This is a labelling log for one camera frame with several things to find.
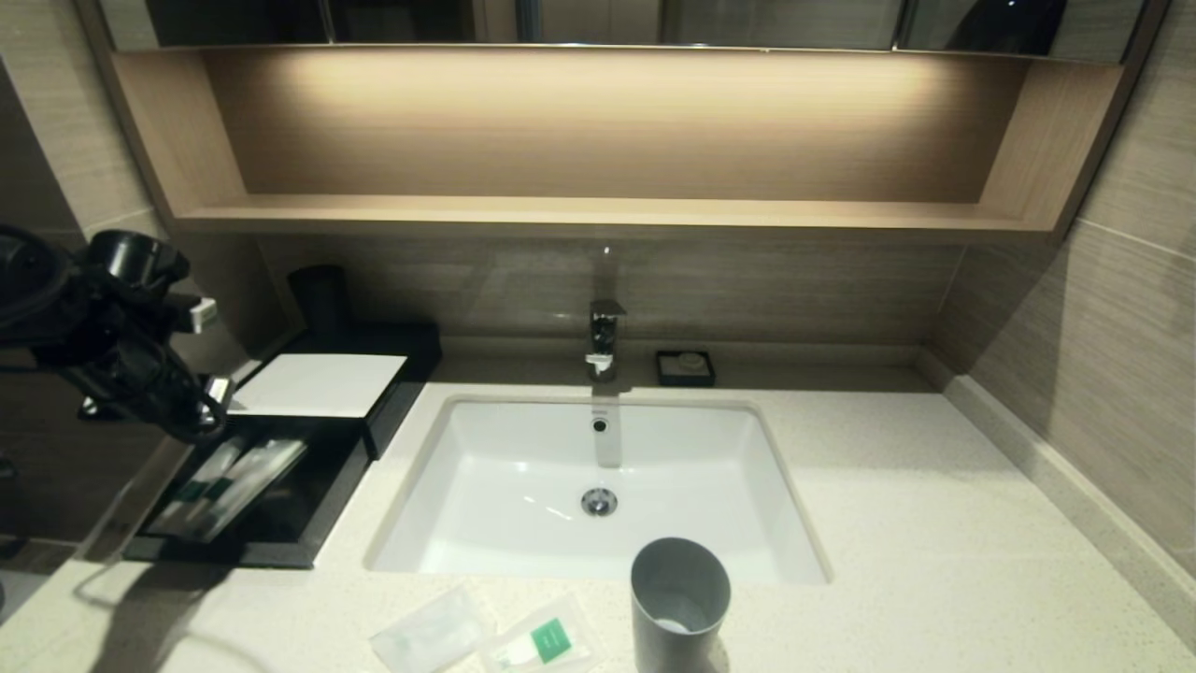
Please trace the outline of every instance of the white sink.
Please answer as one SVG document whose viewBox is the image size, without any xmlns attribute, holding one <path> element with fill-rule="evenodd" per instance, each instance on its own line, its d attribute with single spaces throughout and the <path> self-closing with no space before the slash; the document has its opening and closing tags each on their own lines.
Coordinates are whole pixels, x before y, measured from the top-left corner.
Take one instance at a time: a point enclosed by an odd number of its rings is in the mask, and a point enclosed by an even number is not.
<svg viewBox="0 0 1196 673">
<path fill-rule="evenodd" d="M 463 402 L 446 405 L 420 460 L 373 570 L 622 580 L 643 545 L 679 537 L 737 582 L 826 582 L 745 409 Z M 584 509 L 591 489 L 615 494 L 610 515 Z"/>
</svg>

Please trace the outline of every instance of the white quartz countertop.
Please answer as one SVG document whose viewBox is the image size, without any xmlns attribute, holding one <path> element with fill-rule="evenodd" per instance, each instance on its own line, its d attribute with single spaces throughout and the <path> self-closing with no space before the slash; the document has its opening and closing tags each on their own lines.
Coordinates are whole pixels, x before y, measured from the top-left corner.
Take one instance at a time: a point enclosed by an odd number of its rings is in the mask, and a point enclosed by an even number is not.
<svg viewBox="0 0 1196 673">
<path fill-rule="evenodd" d="M 828 559 L 828 586 L 733 587 L 722 673 L 1196 672 L 1146 601 L 946 399 L 913 373 L 885 377 L 904 385 L 624 396 L 756 406 Z M 499 629 L 574 594 L 609 650 L 597 671 L 634 671 L 627 582 L 366 570 L 425 436 L 462 396 L 590 390 L 428 385 L 313 571 L 234 570 L 200 592 L 210 577 L 179 567 L 69 562 L 0 628 L 0 671 L 385 673 L 370 636 L 462 583 Z"/>
</svg>

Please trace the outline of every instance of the cup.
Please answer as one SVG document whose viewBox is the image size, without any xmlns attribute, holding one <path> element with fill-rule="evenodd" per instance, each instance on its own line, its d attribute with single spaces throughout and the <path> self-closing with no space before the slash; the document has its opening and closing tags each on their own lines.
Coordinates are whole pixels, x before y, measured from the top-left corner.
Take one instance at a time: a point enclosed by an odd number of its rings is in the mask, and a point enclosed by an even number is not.
<svg viewBox="0 0 1196 673">
<path fill-rule="evenodd" d="M 731 605 L 731 580 L 710 550 L 664 538 L 636 555 L 631 602 L 640 673 L 702 671 Z"/>
</svg>

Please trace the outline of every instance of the faucet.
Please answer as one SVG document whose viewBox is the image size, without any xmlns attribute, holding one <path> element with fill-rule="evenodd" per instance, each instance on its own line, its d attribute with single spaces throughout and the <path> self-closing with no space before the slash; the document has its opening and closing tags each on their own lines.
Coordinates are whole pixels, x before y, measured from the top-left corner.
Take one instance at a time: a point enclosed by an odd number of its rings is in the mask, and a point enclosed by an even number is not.
<svg viewBox="0 0 1196 673">
<path fill-rule="evenodd" d="M 590 379 L 597 384 L 615 380 L 615 335 L 618 318 L 627 314 L 615 299 L 597 299 L 590 302 Z"/>
</svg>

